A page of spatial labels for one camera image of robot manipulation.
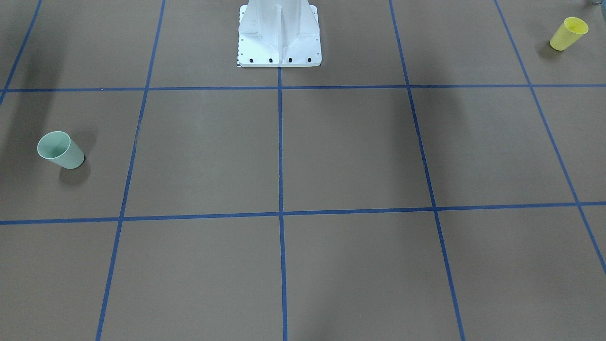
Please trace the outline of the brown paper table mat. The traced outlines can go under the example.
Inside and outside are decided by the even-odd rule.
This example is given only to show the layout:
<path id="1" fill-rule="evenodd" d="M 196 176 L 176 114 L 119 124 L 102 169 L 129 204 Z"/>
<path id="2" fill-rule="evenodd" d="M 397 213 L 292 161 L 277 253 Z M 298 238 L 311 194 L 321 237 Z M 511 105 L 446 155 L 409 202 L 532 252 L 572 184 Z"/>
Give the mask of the brown paper table mat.
<path id="1" fill-rule="evenodd" d="M 242 0 L 1 2 L 3 341 L 605 339 L 604 11 L 313 3 L 274 69 Z"/>

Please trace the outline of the green plastic cup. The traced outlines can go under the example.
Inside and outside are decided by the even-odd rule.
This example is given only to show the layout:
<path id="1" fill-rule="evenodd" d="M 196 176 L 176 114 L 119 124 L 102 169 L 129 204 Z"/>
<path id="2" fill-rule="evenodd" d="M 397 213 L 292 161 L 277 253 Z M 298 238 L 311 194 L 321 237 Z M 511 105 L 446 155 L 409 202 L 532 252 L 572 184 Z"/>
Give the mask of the green plastic cup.
<path id="1" fill-rule="evenodd" d="M 82 149 L 69 134 L 60 130 L 45 134 L 37 143 L 37 153 L 65 169 L 76 169 L 85 161 Z"/>

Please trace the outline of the yellow plastic cup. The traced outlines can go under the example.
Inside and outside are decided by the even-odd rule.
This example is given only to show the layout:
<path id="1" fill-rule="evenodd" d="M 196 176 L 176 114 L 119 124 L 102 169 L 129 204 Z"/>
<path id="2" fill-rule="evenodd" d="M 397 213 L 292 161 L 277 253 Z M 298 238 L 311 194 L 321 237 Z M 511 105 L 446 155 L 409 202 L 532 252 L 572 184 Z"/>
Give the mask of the yellow plastic cup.
<path id="1" fill-rule="evenodd" d="M 567 17 L 549 41 L 556 51 L 564 51 L 589 31 L 588 24 L 578 17 Z"/>

